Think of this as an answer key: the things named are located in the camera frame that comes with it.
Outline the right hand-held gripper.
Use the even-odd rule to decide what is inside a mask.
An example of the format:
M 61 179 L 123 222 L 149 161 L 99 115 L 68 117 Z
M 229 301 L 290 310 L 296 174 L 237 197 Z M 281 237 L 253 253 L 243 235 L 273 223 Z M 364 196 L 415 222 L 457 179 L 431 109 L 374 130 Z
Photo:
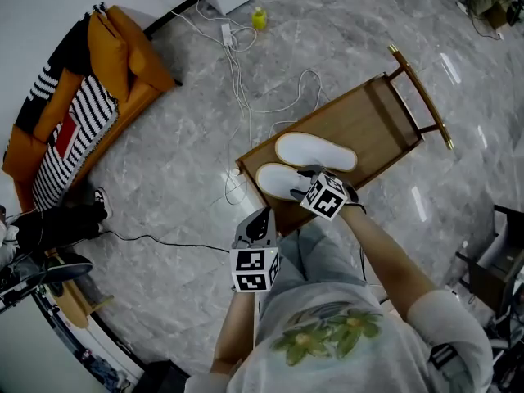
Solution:
M 366 212 L 353 187 L 335 174 L 324 172 L 321 165 L 307 165 L 299 168 L 297 173 L 314 180 L 308 191 L 293 188 L 290 194 L 295 200 L 300 201 L 301 207 L 318 217 L 332 221 L 343 206 L 358 206 Z

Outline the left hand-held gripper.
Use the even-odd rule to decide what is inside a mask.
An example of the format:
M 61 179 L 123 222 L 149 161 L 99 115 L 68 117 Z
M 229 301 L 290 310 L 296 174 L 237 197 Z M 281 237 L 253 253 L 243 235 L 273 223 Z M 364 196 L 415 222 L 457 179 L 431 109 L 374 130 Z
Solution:
M 234 291 L 269 292 L 280 270 L 275 215 L 260 208 L 238 226 L 229 250 Z

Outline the white slipper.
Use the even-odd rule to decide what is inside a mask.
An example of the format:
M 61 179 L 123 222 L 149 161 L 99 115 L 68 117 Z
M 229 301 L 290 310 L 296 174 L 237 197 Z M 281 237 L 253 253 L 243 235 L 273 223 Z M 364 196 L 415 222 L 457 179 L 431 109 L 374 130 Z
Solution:
M 297 173 L 297 169 L 289 165 L 268 163 L 258 168 L 255 182 L 266 195 L 283 201 L 294 201 L 290 190 L 293 188 L 309 191 L 315 178 L 306 178 Z
M 289 165 L 320 165 L 341 172 L 352 171 L 358 162 L 355 152 L 324 138 L 301 132 L 285 133 L 275 142 L 277 157 Z

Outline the person's left forearm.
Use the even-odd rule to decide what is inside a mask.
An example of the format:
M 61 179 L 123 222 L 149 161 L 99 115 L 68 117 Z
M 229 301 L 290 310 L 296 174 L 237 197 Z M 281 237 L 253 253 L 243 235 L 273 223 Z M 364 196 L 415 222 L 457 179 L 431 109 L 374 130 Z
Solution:
M 255 294 L 234 293 L 221 327 L 210 373 L 230 374 L 253 351 Z

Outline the person's grey trousers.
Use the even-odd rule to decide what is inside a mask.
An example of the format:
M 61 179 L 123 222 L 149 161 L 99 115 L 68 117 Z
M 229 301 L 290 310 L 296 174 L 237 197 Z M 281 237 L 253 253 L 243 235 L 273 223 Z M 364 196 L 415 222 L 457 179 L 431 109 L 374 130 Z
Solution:
M 366 286 L 351 264 L 350 255 L 313 222 L 280 239 L 278 248 L 280 270 L 270 292 L 260 297 L 261 307 L 285 291 L 315 283 Z

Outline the wooden shelf cart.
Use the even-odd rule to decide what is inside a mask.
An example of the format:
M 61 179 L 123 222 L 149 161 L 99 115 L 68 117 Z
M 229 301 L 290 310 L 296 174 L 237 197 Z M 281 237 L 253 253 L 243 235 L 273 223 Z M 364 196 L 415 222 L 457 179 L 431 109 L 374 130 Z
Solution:
M 381 73 L 318 108 L 283 131 L 262 142 L 237 159 L 237 166 L 264 206 L 273 209 L 276 229 L 283 236 L 308 223 L 314 216 L 297 202 L 284 201 L 263 193 L 255 181 L 258 168 L 281 163 L 276 152 L 287 133 L 302 132 L 351 149 L 357 157 L 351 171 L 342 172 L 355 189 L 360 189 L 410 153 L 424 139 L 439 132 L 449 149 L 454 147 L 445 123 L 412 66 L 398 47 L 388 47 L 399 66 L 391 74 Z M 394 86 L 394 79 L 407 74 L 424 101 L 434 123 L 419 127 Z

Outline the person's white printed shirt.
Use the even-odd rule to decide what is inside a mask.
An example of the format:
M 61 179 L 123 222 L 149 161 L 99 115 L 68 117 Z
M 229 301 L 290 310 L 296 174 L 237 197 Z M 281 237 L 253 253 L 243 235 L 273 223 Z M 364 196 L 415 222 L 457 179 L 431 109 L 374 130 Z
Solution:
M 270 300 L 247 360 L 232 375 L 190 377 L 185 393 L 484 393 L 492 360 L 481 325 L 448 291 L 398 318 L 365 286 L 324 282 Z

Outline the black box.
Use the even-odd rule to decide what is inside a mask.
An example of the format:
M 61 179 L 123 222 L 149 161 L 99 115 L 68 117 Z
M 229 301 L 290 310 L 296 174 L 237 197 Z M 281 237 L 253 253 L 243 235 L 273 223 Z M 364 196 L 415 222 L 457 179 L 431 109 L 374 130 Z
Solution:
M 184 393 L 189 377 L 171 360 L 151 362 L 132 393 Z

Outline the light wooden stool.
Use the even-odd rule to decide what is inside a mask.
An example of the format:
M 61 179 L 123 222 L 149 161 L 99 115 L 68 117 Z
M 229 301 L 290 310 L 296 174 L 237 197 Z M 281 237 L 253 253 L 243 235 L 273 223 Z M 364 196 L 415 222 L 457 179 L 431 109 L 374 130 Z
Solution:
M 52 258 L 59 260 L 61 264 L 90 261 L 73 252 L 63 256 L 54 255 Z M 87 274 L 67 282 L 49 283 L 47 285 L 62 313 L 77 328 L 86 328 L 88 326 L 88 316 L 114 300 L 113 295 L 103 297 L 101 300 L 90 300 L 77 283 L 77 280 L 86 276 Z

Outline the orange sofa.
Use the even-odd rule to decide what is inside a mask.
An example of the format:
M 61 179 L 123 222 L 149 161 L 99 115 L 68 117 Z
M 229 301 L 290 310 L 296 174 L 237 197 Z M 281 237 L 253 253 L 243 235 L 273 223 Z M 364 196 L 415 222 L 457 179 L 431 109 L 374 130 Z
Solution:
M 87 13 L 92 15 L 95 12 L 105 16 L 128 45 L 129 97 L 126 102 L 120 102 L 115 98 L 118 119 L 89 155 L 71 188 L 84 179 L 111 144 L 147 107 L 162 93 L 177 86 L 177 82 L 163 65 L 149 38 L 122 9 L 117 6 L 105 7 L 100 3 Z M 47 141 L 56 125 L 62 121 L 81 82 L 88 76 L 76 75 L 64 69 L 57 89 L 44 107 L 34 131 L 26 133 L 15 123 L 11 128 L 11 136 L 4 151 L 2 171 L 12 178 L 17 200 L 23 212 L 36 209 L 32 187 L 47 150 Z

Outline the striped blanket with red patch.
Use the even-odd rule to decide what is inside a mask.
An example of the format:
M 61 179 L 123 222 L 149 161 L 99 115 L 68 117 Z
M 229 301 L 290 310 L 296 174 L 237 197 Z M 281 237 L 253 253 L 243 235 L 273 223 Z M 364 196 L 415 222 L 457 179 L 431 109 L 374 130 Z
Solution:
M 61 204 L 89 155 L 117 119 L 117 101 L 96 77 L 84 78 L 47 141 L 32 187 L 37 210 Z

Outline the orange cushion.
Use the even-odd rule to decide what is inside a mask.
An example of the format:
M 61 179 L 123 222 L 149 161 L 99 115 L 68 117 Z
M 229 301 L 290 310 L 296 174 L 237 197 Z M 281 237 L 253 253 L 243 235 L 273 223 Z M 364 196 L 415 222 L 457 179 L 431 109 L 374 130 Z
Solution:
M 128 45 L 112 23 L 93 13 L 88 24 L 88 49 L 94 75 L 118 101 L 129 97 Z

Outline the white desk with black edge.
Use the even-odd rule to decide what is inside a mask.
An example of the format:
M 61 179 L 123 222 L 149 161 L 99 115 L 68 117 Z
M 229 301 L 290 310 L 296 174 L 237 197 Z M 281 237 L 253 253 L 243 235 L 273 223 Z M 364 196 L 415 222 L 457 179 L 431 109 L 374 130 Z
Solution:
M 95 314 L 76 327 L 49 293 L 34 293 L 0 314 L 2 393 L 108 393 L 84 366 L 104 359 L 131 393 L 144 374 Z

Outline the black throw with white stripes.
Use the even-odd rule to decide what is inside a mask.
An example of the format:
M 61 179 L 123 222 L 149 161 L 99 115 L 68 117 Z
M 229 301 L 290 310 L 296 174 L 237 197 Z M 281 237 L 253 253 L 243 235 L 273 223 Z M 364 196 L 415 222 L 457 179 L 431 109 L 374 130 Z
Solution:
M 76 75 L 90 75 L 90 52 L 88 49 L 88 25 L 91 15 L 86 13 L 61 40 L 47 60 L 16 118 L 15 125 L 26 133 L 32 133 L 44 107 L 55 93 L 62 71 L 67 69 Z

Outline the black frame desk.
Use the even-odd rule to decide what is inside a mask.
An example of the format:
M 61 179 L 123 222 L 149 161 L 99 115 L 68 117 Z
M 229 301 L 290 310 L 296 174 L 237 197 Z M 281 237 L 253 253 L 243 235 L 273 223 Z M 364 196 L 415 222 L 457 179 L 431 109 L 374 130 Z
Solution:
M 505 215 L 506 224 L 490 246 L 478 259 L 458 251 L 455 256 L 468 268 L 468 280 L 460 283 L 499 317 L 506 313 L 524 268 L 524 212 L 499 205 L 494 212 Z

